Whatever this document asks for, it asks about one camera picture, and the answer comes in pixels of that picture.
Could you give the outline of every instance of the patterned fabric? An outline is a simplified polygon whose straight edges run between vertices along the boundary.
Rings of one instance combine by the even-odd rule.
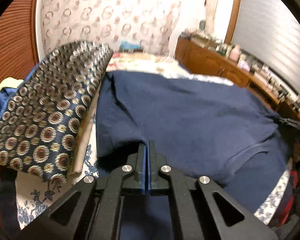
[[[147,53],[115,53],[108,64],[107,72],[115,70],[159,74],[165,78],[190,79],[226,86],[234,85],[232,81],[226,78],[190,74],[179,66],[178,61],[171,57],[155,56]]]
[[[167,55],[180,15],[180,0],[42,0],[45,54],[77,38],[108,43],[122,40],[144,51]]]
[[[280,201],[289,182],[291,169],[292,160],[290,159],[288,162],[288,169],[282,174],[273,191],[269,194],[266,200],[254,213],[254,216],[266,225],[269,224],[270,220],[272,219],[275,211],[277,210],[280,204]]]
[[[39,63],[0,117],[0,164],[65,183],[80,122],[112,53],[80,41]]]
[[[27,226],[59,197],[67,192],[74,184],[87,175],[91,175],[96,178],[99,175],[97,169],[95,118],[89,144],[84,156],[81,174],[72,174],[68,177],[66,184],[61,184],[58,180],[42,182],[40,178],[18,172],[16,179],[16,202],[20,228],[23,229]]]

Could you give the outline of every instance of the silver bolt head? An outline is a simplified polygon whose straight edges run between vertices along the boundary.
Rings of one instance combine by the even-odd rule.
[[[163,172],[169,172],[169,171],[171,171],[171,167],[168,166],[168,165],[164,165],[164,166],[161,167],[161,170],[162,170]]]
[[[210,179],[209,177],[207,176],[202,176],[199,178],[199,181],[202,183],[202,184],[208,184],[210,182]]]
[[[130,165],[124,165],[122,166],[122,170],[125,172],[129,172],[132,170],[132,167]]]
[[[83,178],[83,181],[84,181],[85,183],[91,183],[91,182],[93,182],[93,180],[94,180],[94,177],[91,176],[91,175],[85,176],[85,177]]]

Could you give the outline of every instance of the wooden dresser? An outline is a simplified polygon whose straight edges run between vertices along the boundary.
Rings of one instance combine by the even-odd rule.
[[[224,77],[239,87],[248,88],[264,105],[277,111],[282,117],[298,120],[298,113],[287,102],[280,102],[260,80],[215,51],[179,38],[175,59],[194,74]]]

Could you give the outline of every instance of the cabinet door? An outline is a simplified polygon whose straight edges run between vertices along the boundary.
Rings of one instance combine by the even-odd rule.
[[[218,76],[221,63],[210,58],[203,49],[194,46],[184,59],[185,66],[194,74]]]
[[[239,87],[246,87],[249,82],[249,78],[240,69],[226,68],[221,73],[221,77],[231,80]]]
[[[221,70],[221,62],[215,58],[208,56],[206,65],[205,65],[205,75],[209,76],[218,76]]]
[[[186,51],[189,48],[189,43],[190,43],[190,41],[188,41],[186,39],[178,38],[178,43],[177,43],[176,52],[175,52],[174,57],[176,60],[178,60],[181,63],[183,63]]]

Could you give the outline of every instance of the wooden cabinet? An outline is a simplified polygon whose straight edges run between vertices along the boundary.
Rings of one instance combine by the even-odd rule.
[[[192,41],[179,38],[175,58],[194,74],[221,76],[241,88],[248,88],[265,106],[278,111],[279,100],[262,82],[215,51],[203,49]]]
[[[221,72],[221,77],[231,80],[234,84],[237,84],[241,88],[246,87],[249,83],[249,77],[237,69],[223,69]]]
[[[178,39],[175,55],[194,74],[225,77],[239,87],[246,87],[249,83],[248,74],[237,68],[235,63],[189,40]]]
[[[186,39],[178,38],[178,43],[177,43],[176,52],[175,52],[176,60],[183,63],[186,52],[189,49],[189,46],[192,45],[190,43],[191,42]]]
[[[202,49],[196,45],[185,55],[183,64],[191,66],[190,70],[194,74],[218,76],[221,70],[221,62],[202,53]]]

